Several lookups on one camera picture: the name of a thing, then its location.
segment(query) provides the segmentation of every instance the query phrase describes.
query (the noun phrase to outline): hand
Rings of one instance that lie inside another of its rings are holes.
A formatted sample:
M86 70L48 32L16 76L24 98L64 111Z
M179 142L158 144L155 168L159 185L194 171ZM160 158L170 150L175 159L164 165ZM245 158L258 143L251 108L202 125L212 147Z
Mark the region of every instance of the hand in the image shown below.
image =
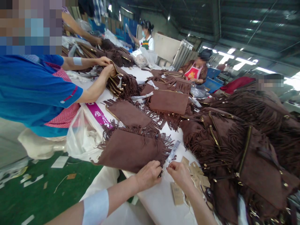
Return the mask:
M101 57L101 58L97 58L95 59L96 63L100 66L108 66L111 64L111 60L105 56Z
M161 182L162 178L158 175L162 171L159 161L151 161L145 165L136 175L135 179L138 186L138 192L147 190Z
M184 164L172 161L167 167L167 171L184 193L187 193L190 188L195 187L190 172Z
M109 75L110 77L114 77L114 76L117 74L116 69L115 69L115 67L114 67L113 64L110 64L110 65L106 66L106 67L102 70L101 73L105 73L105 74Z

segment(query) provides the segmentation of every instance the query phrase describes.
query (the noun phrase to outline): metal roof beam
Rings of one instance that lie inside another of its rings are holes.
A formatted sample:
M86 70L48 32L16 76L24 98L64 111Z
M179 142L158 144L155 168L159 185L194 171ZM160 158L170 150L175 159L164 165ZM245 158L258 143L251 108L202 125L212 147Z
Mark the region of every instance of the metal roof beam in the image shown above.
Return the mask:
M220 11L220 0L211 0L212 10L212 33L214 41L217 44L221 38L221 11Z

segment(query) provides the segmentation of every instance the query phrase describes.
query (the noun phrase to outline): red cloth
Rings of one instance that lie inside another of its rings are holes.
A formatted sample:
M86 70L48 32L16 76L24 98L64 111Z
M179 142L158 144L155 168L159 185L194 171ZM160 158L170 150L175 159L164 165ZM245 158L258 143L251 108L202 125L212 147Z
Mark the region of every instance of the red cloth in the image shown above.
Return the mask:
M246 84L251 83L252 81L255 81L255 78L240 77L240 78L228 83L227 85L220 87L220 89L222 91L225 91L225 93L233 94L235 89L245 86Z

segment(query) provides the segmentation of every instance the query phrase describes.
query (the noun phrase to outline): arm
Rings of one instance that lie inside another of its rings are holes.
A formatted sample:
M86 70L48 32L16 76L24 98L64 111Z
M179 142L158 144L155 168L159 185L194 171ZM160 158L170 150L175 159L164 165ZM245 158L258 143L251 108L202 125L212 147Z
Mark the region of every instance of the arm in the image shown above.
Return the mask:
M62 19L67 25L70 26L70 28L72 28L72 30L74 30L75 33L77 33L84 39L87 39L88 42L92 44L102 45L101 38L94 37L93 35L83 30L70 14L62 12Z
M62 58L63 58L62 68L64 70L83 70L83 69L93 67L95 65L108 66L111 62L111 60L107 57L101 57L96 59L81 58L82 65L75 65L73 57L62 56Z
M130 197L134 196L140 191L144 191L146 189L151 188L152 186L161 182L161 178L158 178L158 175L162 171L160 167L160 162L151 161L146 166L144 166L135 176L131 176L130 178L110 187L107 189L109 205L106 206L108 208L108 217L112 212L114 212L117 208L120 207L125 201L127 201ZM89 212L85 211L85 200L77 203L72 206L53 220L47 223L47 225L80 225L83 223L83 219L86 214L90 215ZM94 202L92 205L100 205L99 199L97 197L94 198ZM99 218L97 224L101 224L105 218Z
M213 213L207 207L201 193L194 186L188 169L180 162L171 162L167 168L176 184L188 197L198 225L217 225Z
M76 101L76 103L93 103L97 101L100 95L104 92L109 77L115 75L116 70L113 64L105 67L92 86L87 90L83 90L81 97Z

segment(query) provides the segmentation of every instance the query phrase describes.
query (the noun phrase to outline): clear plastic bag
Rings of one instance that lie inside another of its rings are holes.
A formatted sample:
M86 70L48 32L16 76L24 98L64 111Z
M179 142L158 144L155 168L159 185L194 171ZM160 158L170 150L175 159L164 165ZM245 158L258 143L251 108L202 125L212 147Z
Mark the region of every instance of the clear plastic bag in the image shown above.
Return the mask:
M69 156L84 161L96 159L102 150L97 148L101 138L90 124L81 107L73 119L67 134L67 152Z
M88 22L86 22L86 21L84 21L82 19L79 19L79 18L76 20L76 22L86 32L90 32L92 30L92 26Z

